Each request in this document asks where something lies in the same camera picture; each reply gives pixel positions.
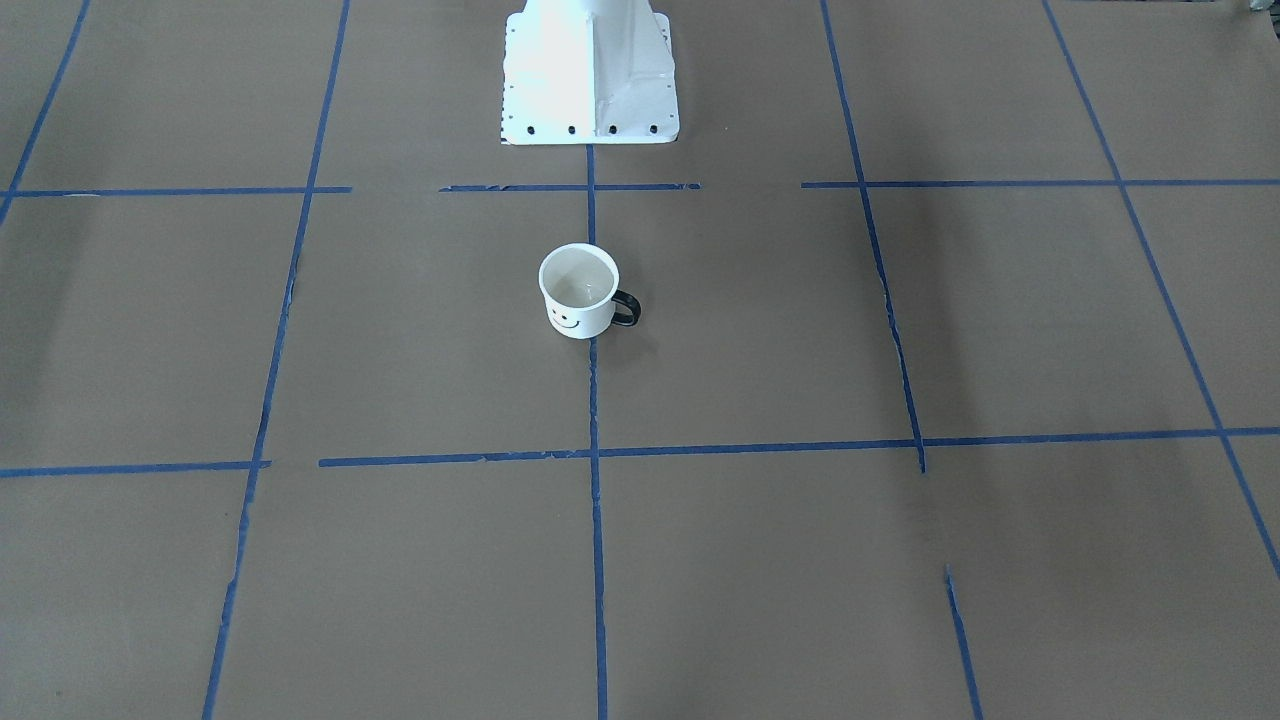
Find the mug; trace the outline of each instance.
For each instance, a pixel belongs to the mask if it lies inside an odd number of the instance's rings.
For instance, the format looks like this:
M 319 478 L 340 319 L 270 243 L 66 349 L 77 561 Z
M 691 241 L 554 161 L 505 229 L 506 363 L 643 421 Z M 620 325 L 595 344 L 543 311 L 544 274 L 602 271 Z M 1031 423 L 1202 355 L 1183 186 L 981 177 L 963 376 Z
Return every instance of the mug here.
M 618 290 L 618 264 L 594 245 L 573 242 L 552 250 L 538 269 L 538 287 L 556 332 L 593 338 L 609 325 L 631 327 L 640 319 L 640 301 Z M 613 305 L 630 314 L 614 313 Z

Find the vertical blue line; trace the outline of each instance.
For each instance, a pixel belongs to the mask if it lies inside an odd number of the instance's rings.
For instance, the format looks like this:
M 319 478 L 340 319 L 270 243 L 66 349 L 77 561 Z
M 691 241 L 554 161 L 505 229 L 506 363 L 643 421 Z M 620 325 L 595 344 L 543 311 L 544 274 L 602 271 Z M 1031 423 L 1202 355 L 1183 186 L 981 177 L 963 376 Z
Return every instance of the vertical blue line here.
M 36 124 L 32 126 L 31 135 L 27 136 L 27 145 L 22 149 L 18 168 L 13 172 L 13 179 L 9 181 L 9 192 L 5 195 L 4 202 L 0 204 L 0 225 L 9 217 L 9 208 L 13 206 L 13 193 L 18 192 L 18 186 L 22 184 L 22 176 L 26 174 L 27 163 L 31 161 L 31 154 L 36 150 L 36 141 L 40 140 L 40 131 L 45 127 L 45 118 L 49 117 L 49 110 L 54 106 L 54 96 L 58 95 L 58 88 L 63 85 L 67 65 L 72 61 L 72 53 L 76 51 L 76 44 L 79 42 L 81 28 L 84 27 L 84 15 L 88 14 L 88 4 L 90 0 L 82 0 L 81 3 L 81 12 L 76 15 L 76 26 L 72 27 L 72 36 L 67 40 L 67 49 L 63 50 L 63 60 L 58 63 L 54 82 L 49 86 L 49 92 L 45 94 L 45 104 L 40 106 L 40 113 L 36 115 Z
M 586 146 L 586 241 L 595 245 L 595 146 Z
M 969 705 L 973 706 L 973 720 L 982 720 L 982 698 L 978 696 L 978 679 L 973 674 L 973 659 L 969 655 L 969 637 L 964 630 L 964 618 L 960 616 L 960 603 L 956 602 L 956 585 L 951 578 L 951 565 L 947 573 L 947 602 L 951 603 L 951 623 L 956 628 L 956 642 L 960 644 L 960 661 L 964 664 L 964 680 L 969 685 Z
M 262 452 L 266 446 L 266 430 L 271 421 L 271 402 L 275 397 L 275 382 L 280 372 L 280 357 L 284 354 L 284 337 L 289 327 L 289 307 L 293 305 L 293 286 L 298 277 L 298 259 L 302 256 L 302 243 L 307 234 L 307 220 L 311 214 L 311 199 L 315 195 L 316 176 L 320 172 L 320 151 L 324 147 L 324 135 L 329 124 L 329 106 L 333 104 L 333 88 L 338 82 L 338 63 L 342 59 L 342 44 L 347 35 L 347 15 L 351 0 L 343 0 L 342 17 L 338 20 L 338 36 L 334 40 L 333 59 L 329 63 L 329 81 L 325 86 L 324 102 L 320 106 L 320 122 L 316 124 L 316 140 L 311 150 L 311 168 L 307 173 L 306 192 L 302 195 L 302 210 L 298 214 L 298 229 L 293 237 L 293 255 L 289 259 L 289 274 L 284 284 L 284 300 L 280 304 L 280 319 L 275 328 L 275 346 L 271 351 L 271 366 L 266 374 L 266 389 L 262 395 L 262 415 L 259 421 L 257 438 L 253 441 L 253 459 L 250 465 L 248 480 L 244 484 L 244 502 L 241 506 L 239 528 L 236 537 L 236 568 L 227 584 L 223 600 L 221 623 L 218 628 L 218 643 L 214 646 L 214 662 L 209 671 L 209 687 L 205 691 L 202 720 L 212 720 L 214 705 L 218 700 L 218 685 L 221 680 L 223 661 L 227 655 L 227 637 L 230 632 L 232 615 L 236 610 L 236 591 L 239 587 L 241 569 L 244 562 L 244 547 L 248 541 L 250 506 L 257 492 L 259 473 L 264 465 Z
M 1089 114 L 1089 120 L 1093 123 L 1093 132 L 1097 133 L 1098 142 L 1102 145 L 1102 152 L 1106 155 L 1107 164 L 1111 167 L 1111 174 L 1120 190 L 1120 197 L 1124 200 L 1125 210 L 1129 213 L 1129 222 L 1133 223 L 1133 229 L 1138 233 L 1138 242 L 1142 245 L 1143 255 L 1147 256 L 1147 265 L 1151 268 L 1151 274 L 1156 279 L 1156 287 L 1160 290 L 1160 296 L 1165 301 L 1165 310 L 1169 311 L 1169 319 L 1174 323 L 1174 329 L 1178 332 L 1178 340 L 1183 345 L 1183 352 L 1187 355 L 1187 361 L 1190 364 L 1192 373 L 1196 375 L 1196 384 L 1199 386 L 1201 397 L 1204 398 L 1204 406 L 1208 409 L 1210 418 L 1213 420 L 1213 429 L 1217 432 L 1217 437 L 1222 443 L 1222 450 L 1226 452 L 1226 459 L 1231 465 L 1231 471 L 1235 474 L 1235 482 L 1240 486 L 1240 492 L 1244 495 L 1244 502 L 1249 509 L 1249 514 L 1253 516 L 1253 524 L 1258 530 L 1258 537 L 1262 539 L 1262 546 L 1266 548 L 1267 557 L 1271 560 L 1271 569 L 1275 571 L 1276 577 L 1280 578 L 1280 556 L 1277 556 L 1275 543 L 1271 541 L 1271 533 L 1267 530 L 1266 521 L 1262 519 L 1262 512 L 1258 510 L 1258 505 L 1253 498 L 1253 491 L 1249 488 L 1249 482 L 1245 479 L 1244 470 L 1240 468 L 1240 462 L 1235 456 L 1235 448 L 1231 446 L 1231 438 L 1228 436 L 1226 429 L 1222 425 L 1222 418 L 1219 415 L 1217 405 L 1213 402 L 1213 396 L 1210 393 L 1208 383 L 1204 380 L 1204 373 L 1201 372 L 1199 363 L 1196 360 L 1196 352 L 1192 350 L 1192 342 L 1187 336 L 1187 329 L 1183 327 L 1183 320 L 1178 316 L 1178 309 L 1174 306 L 1174 299 L 1169 293 L 1169 286 L 1165 284 L 1165 277 L 1160 272 L 1160 264 L 1156 261 L 1156 254 L 1151 250 L 1151 243 L 1147 241 L 1147 232 L 1142 227 L 1142 220 L 1138 218 L 1138 210 L 1134 208 L 1133 199 L 1129 196 L 1129 188 L 1124 177 L 1120 174 L 1120 165 L 1116 164 L 1115 155 L 1111 152 L 1111 143 L 1107 142 L 1107 136 L 1102 132 L 1102 123 L 1098 120 L 1098 114 L 1093 109 L 1089 94 L 1084 90 L 1084 81 L 1080 78 L 1080 72 L 1075 67 L 1071 51 L 1066 46 L 1066 37 L 1062 35 L 1061 26 L 1059 26 L 1057 15 L 1053 14 L 1053 8 L 1050 6 L 1048 0 L 1041 0 L 1041 5 L 1044 6 L 1044 14 L 1048 15 L 1050 26 L 1053 28 L 1053 36 L 1057 38 L 1057 46 L 1061 49 L 1062 56 L 1066 59 L 1066 67 L 1071 72 L 1071 79 L 1075 81 L 1075 90 L 1080 94 L 1084 109 Z
M 872 255 L 876 258 L 876 274 L 879 275 L 884 291 L 884 314 L 888 316 L 888 329 L 893 336 L 897 351 L 897 366 L 902 374 L 902 396 L 906 398 L 906 414 L 911 420 L 911 437 L 915 439 L 915 454 L 920 461 L 920 471 L 928 469 L 924 456 L 924 438 L 920 434 L 920 420 L 915 413 L 915 397 L 911 393 L 911 377 L 906 369 L 906 354 L 902 352 L 902 336 L 897 331 L 897 316 L 893 314 L 893 293 L 888 287 L 888 273 L 884 270 L 884 256 L 881 252 L 879 234 L 876 232 L 876 215 L 872 213 L 872 196 L 863 173 L 863 155 L 858 150 L 858 133 L 854 132 L 854 114 L 849 109 L 849 94 L 845 91 L 845 73 L 840 67 L 840 54 L 836 51 L 836 36 L 831 29 L 831 12 L 827 0 L 822 0 L 822 22 L 827 31 L 827 49 L 831 51 L 831 67 L 836 72 L 836 88 L 840 90 L 840 106 L 845 111 L 845 131 L 849 133 L 849 150 L 854 155 L 854 170 L 858 173 L 858 192 L 863 200 L 863 215 L 867 218 L 867 236 L 872 242 Z
M 599 720 L 609 717 L 609 671 L 604 642 L 604 532 L 600 521 L 600 423 L 596 398 L 596 343 L 590 348 L 590 416 L 591 416 L 591 543 L 595 568 L 595 702 Z

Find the mug rim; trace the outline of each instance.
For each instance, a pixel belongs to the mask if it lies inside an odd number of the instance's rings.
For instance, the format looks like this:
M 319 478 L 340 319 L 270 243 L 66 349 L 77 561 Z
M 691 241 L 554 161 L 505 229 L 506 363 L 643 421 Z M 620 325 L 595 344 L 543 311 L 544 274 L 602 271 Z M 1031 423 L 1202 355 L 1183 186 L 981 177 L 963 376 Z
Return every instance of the mug rim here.
M 552 258 L 556 258 L 561 252 L 568 252 L 571 250 L 584 250 L 589 255 L 595 256 L 596 259 L 602 260 L 605 265 L 608 265 L 609 273 L 613 275 L 613 286 L 609 288 L 608 295 L 605 295 L 603 300 L 598 300 L 595 304 L 588 305 L 585 307 L 579 307 L 577 305 L 568 305 L 566 302 L 561 302 L 559 300 L 552 296 L 549 290 L 547 290 L 547 281 L 545 281 L 547 264 L 552 261 Z M 566 309 L 577 310 L 579 313 L 588 313 L 590 310 L 595 310 L 596 307 L 613 302 L 613 295 L 618 292 L 618 287 L 621 284 L 622 284 L 622 273 L 618 272 L 618 264 L 613 260 L 613 256 L 609 255 L 600 246 L 591 245 L 588 242 L 570 242 L 568 245 L 562 245 L 556 250 L 548 252 L 547 256 L 543 258 L 543 263 L 538 266 L 538 288 L 543 291 L 543 299 L 556 302 L 557 305 L 562 305 Z

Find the black handle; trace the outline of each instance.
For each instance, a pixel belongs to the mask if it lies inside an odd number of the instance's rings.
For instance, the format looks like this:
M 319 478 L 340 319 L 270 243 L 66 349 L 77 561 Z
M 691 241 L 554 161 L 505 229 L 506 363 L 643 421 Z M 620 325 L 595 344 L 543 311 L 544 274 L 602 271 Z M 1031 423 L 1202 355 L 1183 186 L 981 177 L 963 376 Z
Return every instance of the black handle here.
M 613 301 L 618 305 L 626 306 L 631 310 L 630 315 L 623 315 L 622 313 L 613 314 L 613 324 L 622 325 L 623 328 L 630 328 L 631 325 L 640 322 L 640 301 L 636 300 L 630 292 L 622 292 L 621 290 L 613 293 Z

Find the concrete floor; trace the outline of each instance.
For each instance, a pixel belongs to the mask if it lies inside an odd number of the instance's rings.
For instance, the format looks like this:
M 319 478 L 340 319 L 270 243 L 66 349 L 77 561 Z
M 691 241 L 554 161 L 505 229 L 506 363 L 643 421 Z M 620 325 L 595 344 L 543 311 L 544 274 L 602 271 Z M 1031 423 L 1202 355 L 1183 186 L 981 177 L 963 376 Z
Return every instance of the concrete floor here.
M 0 717 L 1275 717 L 1243 4 L 659 0 L 516 149 L 517 0 L 4 3 Z

